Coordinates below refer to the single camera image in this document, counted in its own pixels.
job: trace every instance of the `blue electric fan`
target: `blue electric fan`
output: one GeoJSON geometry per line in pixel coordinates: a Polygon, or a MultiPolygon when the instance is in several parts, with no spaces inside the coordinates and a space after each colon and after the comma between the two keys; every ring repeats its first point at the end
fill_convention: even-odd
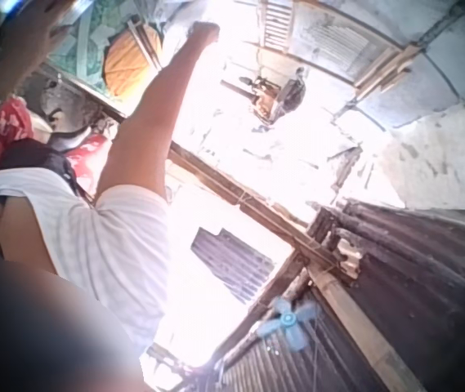
{"type": "Polygon", "coordinates": [[[290,302],[276,297],[272,306],[280,313],[280,316],[261,324],[257,329],[257,335],[261,338],[267,337],[281,328],[284,330],[291,351],[299,351],[307,347],[308,338],[299,323],[315,319],[319,311],[318,305],[312,301],[307,301],[292,312],[290,302]]]}

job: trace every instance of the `corrugated metal wall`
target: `corrugated metal wall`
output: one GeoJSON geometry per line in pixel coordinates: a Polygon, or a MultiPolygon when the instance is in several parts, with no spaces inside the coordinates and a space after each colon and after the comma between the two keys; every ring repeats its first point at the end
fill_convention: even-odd
{"type": "MultiPolygon", "coordinates": [[[[318,301],[311,292],[307,300],[318,301]]],[[[193,390],[201,392],[303,392],[303,391],[384,391],[363,355],[345,329],[329,313],[325,303],[316,320],[305,323],[310,345],[303,351],[288,350],[284,334],[277,332],[257,341],[225,370],[222,385],[218,376],[202,377],[193,390]]]]}
{"type": "Polygon", "coordinates": [[[352,298],[427,390],[465,390],[465,212],[345,212],[334,231],[366,255],[352,298]]]}
{"type": "MultiPolygon", "coordinates": [[[[465,212],[435,217],[349,203],[332,213],[333,238],[364,255],[349,294],[428,391],[465,391],[465,212]]],[[[231,364],[221,388],[214,374],[193,390],[386,390],[317,289],[306,297],[323,310],[306,326],[307,349],[288,352],[277,333],[231,364]]]]}
{"type": "Polygon", "coordinates": [[[244,304],[254,298],[274,269],[269,257],[225,229],[213,235],[200,228],[190,249],[244,304]]]}

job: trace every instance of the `white striped shirt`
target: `white striped shirt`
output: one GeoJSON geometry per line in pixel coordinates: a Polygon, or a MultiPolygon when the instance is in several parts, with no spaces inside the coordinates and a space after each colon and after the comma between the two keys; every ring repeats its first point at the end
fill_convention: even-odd
{"type": "Polygon", "coordinates": [[[111,310],[144,352],[167,301],[165,200],[139,186],[118,185],[91,208],[42,168],[0,171],[0,195],[29,200],[58,275],[111,310]]]}

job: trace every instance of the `red clothing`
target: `red clothing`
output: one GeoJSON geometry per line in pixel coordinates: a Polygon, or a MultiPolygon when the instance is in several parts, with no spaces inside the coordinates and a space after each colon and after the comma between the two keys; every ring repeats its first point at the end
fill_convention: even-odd
{"type": "MultiPolygon", "coordinates": [[[[34,138],[29,111],[24,100],[12,97],[0,108],[0,157],[10,143],[27,137],[34,138]]],[[[72,164],[78,183],[90,195],[96,193],[110,146],[105,136],[92,134],[77,149],[65,154],[72,164]]]]}

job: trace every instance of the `fan blade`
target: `fan blade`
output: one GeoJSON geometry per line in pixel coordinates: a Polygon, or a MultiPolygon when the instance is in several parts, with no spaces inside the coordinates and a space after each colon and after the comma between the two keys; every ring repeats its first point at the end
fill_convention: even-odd
{"type": "Polygon", "coordinates": [[[284,300],[280,296],[274,299],[272,306],[274,306],[274,309],[276,309],[281,314],[289,313],[292,311],[292,305],[290,302],[284,300]]]}
{"type": "Polygon", "coordinates": [[[259,326],[256,333],[259,337],[269,336],[273,331],[281,327],[281,322],[278,318],[274,320],[265,321],[259,326]]]}
{"type": "Polygon", "coordinates": [[[299,327],[299,324],[294,324],[285,330],[288,345],[291,351],[303,350],[308,346],[308,338],[305,332],[299,327]]]}
{"type": "Polygon", "coordinates": [[[319,306],[312,301],[307,301],[294,312],[299,321],[313,320],[317,317],[320,312],[319,306]]]}

